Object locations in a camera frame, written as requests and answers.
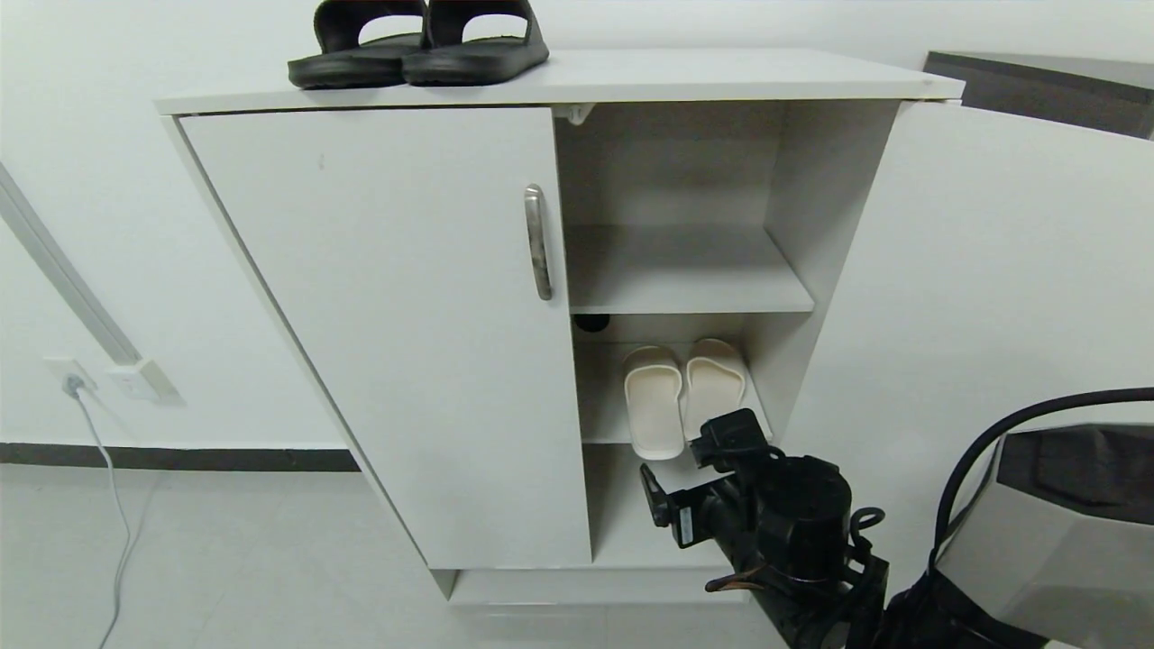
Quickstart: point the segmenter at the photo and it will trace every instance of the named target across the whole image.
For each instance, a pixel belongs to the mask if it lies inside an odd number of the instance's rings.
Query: black slipper
[[[288,81],[306,90],[402,84],[400,60],[421,50],[422,36],[399,33],[362,44],[360,31],[380,17],[424,15],[425,0],[324,0],[313,16],[322,53],[288,61]]]
[[[525,36],[462,42],[465,23],[489,14],[525,18]],[[425,46],[404,61],[412,85],[490,85],[539,66],[549,58],[529,0],[429,0]]]

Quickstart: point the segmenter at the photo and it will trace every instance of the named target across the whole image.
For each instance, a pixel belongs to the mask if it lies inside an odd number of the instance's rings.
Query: white cable
[[[104,632],[104,639],[100,640],[98,649],[104,649],[104,646],[108,642],[108,636],[112,635],[113,627],[117,626],[117,620],[120,618],[120,582],[125,575],[125,566],[128,564],[128,554],[132,551],[133,532],[128,527],[128,517],[125,516],[125,508],[120,505],[120,494],[117,492],[117,475],[113,471],[112,457],[108,456],[108,449],[104,448],[104,442],[100,441],[100,435],[96,433],[96,425],[92,424],[92,417],[88,413],[88,408],[84,406],[84,402],[80,398],[80,389],[84,387],[83,379],[69,374],[65,379],[63,390],[65,394],[76,400],[76,405],[80,405],[81,412],[84,413],[84,422],[88,423],[88,432],[92,433],[92,439],[96,440],[96,447],[100,449],[100,455],[104,456],[104,463],[108,467],[108,483],[112,485],[112,500],[117,503],[117,512],[120,514],[120,522],[125,525],[125,549],[120,552],[120,562],[117,564],[117,576],[112,582],[112,620],[108,622],[107,631]]]

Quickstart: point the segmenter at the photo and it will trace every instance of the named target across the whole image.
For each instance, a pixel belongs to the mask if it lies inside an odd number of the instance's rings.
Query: cabinet top
[[[156,102],[162,114],[389,106],[767,99],[957,99],[965,84],[814,50],[562,50],[500,85],[297,90],[284,66],[254,82]]]

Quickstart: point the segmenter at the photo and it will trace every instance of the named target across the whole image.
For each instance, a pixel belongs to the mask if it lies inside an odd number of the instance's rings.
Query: black object
[[[420,33],[360,43],[361,29],[384,16],[425,16],[424,0],[324,0],[313,29],[321,54],[288,61],[288,81],[307,90],[383,88],[405,82],[402,59],[421,49]]]
[[[574,324],[582,331],[599,334],[609,327],[609,316],[604,313],[574,315]]]
[[[997,482],[1086,514],[1154,525],[1154,426],[1082,424],[1006,435]]]
[[[872,647],[890,567],[861,530],[881,522],[882,510],[850,515],[838,468],[786,456],[749,409],[711,419],[689,448],[699,468],[732,473],[666,493],[643,464],[642,483],[653,523],[670,527],[680,547],[712,539],[733,565],[733,575],[705,590],[752,591],[789,647]]]
[[[885,610],[876,649],[1042,649],[1049,640],[986,613],[945,575],[929,570]]]
[[[966,82],[966,106],[1154,135],[1154,64],[1009,52],[930,52],[926,72]]]
[[[465,24],[492,14],[525,18],[525,35],[464,42]],[[404,76],[413,85],[490,85],[548,58],[529,0],[429,0],[422,47],[405,57]]]

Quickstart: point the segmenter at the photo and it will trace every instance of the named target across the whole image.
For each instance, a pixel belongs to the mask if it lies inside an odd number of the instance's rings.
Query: black baseboard
[[[360,471],[347,450],[108,447],[118,469],[165,471]],[[0,443],[0,464],[104,467],[95,446]]]

